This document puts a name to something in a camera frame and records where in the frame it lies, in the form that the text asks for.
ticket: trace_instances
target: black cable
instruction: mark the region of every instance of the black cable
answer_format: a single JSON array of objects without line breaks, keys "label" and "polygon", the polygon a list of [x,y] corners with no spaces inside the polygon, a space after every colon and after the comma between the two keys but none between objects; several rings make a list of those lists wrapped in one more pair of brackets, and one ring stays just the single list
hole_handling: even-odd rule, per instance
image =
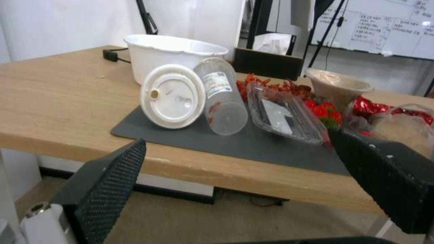
[{"label": "black cable", "polygon": [[341,11],[341,8],[342,8],[342,5],[344,4],[344,2],[345,2],[345,0],[341,0],[341,2],[339,3],[338,9],[336,9],[336,12],[335,12],[335,14],[333,15],[332,20],[330,21],[329,26],[327,26],[327,29],[325,30],[325,33],[324,33],[324,35],[322,36],[321,41],[318,43],[318,46],[316,47],[315,53],[313,54],[313,57],[312,57],[312,59],[310,60],[310,63],[309,63],[309,65],[308,65],[308,68],[311,68],[311,67],[312,67],[313,62],[315,61],[316,57],[318,56],[318,53],[319,53],[319,51],[321,50],[321,47],[323,46],[324,41],[325,41],[325,39],[326,39],[326,37],[327,37],[327,35],[328,35],[328,33],[329,33],[331,27],[333,26],[333,23],[335,22],[336,17],[337,17],[337,15],[338,15],[339,11]]},{"label": "black cable", "polygon": [[272,206],[280,206],[281,203],[282,203],[281,200],[277,200],[277,201],[274,201],[274,202],[268,203],[268,204],[259,204],[259,203],[256,203],[256,202],[253,201],[253,197],[252,196],[249,196],[249,198],[250,198],[250,203],[252,205],[257,206],[257,207],[263,207],[263,208],[264,207],[272,207]]},{"label": "black cable", "polygon": [[428,89],[425,92],[424,97],[427,97],[433,88],[434,88],[434,79],[431,81],[431,84],[428,86]]},{"label": "black cable", "polygon": [[280,13],[280,0],[279,0],[279,7],[277,8],[276,33],[277,33],[277,26],[279,25],[279,13]]},{"label": "black cable", "polygon": [[109,50],[113,51],[113,52],[118,52],[118,51],[128,50],[128,47],[126,47],[126,48],[119,48],[119,49],[109,49]]},{"label": "black cable", "polygon": [[128,60],[125,60],[125,59],[121,59],[121,58],[118,58],[118,60],[121,60],[121,61],[123,61],[125,63],[131,63],[131,61],[128,61]]},{"label": "black cable", "polygon": [[333,45],[333,42],[335,41],[336,35],[338,34],[338,30],[339,30],[339,28],[341,28],[342,23],[344,22],[344,14],[345,14],[345,11],[347,10],[347,6],[348,6],[348,2],[349,1],[350,0],[347,0],[347,2],[345,3],[344,11],[342,12],[341,17],[339,18],[335,35],[333,36],[332,42],[330,43],[329,49],[327,50],[327,54],[325,55],[325,60],[326,61],[325,61],[325,69],[324,70],[327,70],[327,64],[328,64],[328,61],[329,61],[329,53],[330,53],[330,50],[332,49],[332,45]]},{"label": "black cable", "polygon": [[118,60],[121,60],[125,63],[131,63],[131,61],[125,60],[125,59],[121,59],[119,58],[119,55],[116,51],[123,51],[123,50],[127,50],[128,48],[120,48],[120,49],[104,49],[102,51],[102,56],[104,57],[104,59],[112,61],[112,62],[117,62]]}]

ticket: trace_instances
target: plastic bag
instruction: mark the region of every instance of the plastic bag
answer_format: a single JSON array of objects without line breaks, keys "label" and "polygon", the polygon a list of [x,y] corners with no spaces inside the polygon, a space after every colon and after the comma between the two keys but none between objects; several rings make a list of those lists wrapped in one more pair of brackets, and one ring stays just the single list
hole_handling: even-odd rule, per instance
[{"label": "plastic bag", "polygon": [[385,113],[375,114],[371,117],[371,136],[401,142],[434,161],[434,128],[419,116],[410,116],[404,113],[393,114],[397,109],[424,111],[434,115],[432,109],[417,104],[394,107]]}]

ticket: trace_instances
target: white wall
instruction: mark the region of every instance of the white wall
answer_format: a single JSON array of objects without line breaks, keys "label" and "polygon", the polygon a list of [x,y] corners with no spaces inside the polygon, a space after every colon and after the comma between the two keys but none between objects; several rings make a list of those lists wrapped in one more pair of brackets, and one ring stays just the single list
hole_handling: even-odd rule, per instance
[{"label": "white wall", "polygon": [[[145,7],[155,20],[159,34],[198,40],[209,39],[200,32],[215,29],[212,24],[232,23],[233,9],[242,11],[242,0],[219,0],[213,9],[197,8],[197,0],[145,0]],[[197,15],[208,15],[198,19]],[[225,23],[227,30],[216,33],[214,43],[222,35],[239,35],[241,18],[235,17],[233,25]],[[145,33],[136,1],[134,0],[1,0],[0,22],[3,25],[12,60],[22,60],[92,48],[107,44],[124,46],[122,38],[129,34]],[[232,47],[238,43],[233,38]]]}]

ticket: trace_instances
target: plastic cup lid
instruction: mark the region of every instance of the plastic cup lid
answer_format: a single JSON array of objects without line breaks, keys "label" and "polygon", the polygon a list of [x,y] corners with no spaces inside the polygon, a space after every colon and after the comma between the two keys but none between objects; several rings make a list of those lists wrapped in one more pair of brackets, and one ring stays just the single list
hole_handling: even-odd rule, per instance
[{"label": "plastic cup lid", "polygon": [[205,106],[205,87],[189,68],[166,64],[152,70],[140,89],[140,106],[155,124],[178,129],[193,123]]}]

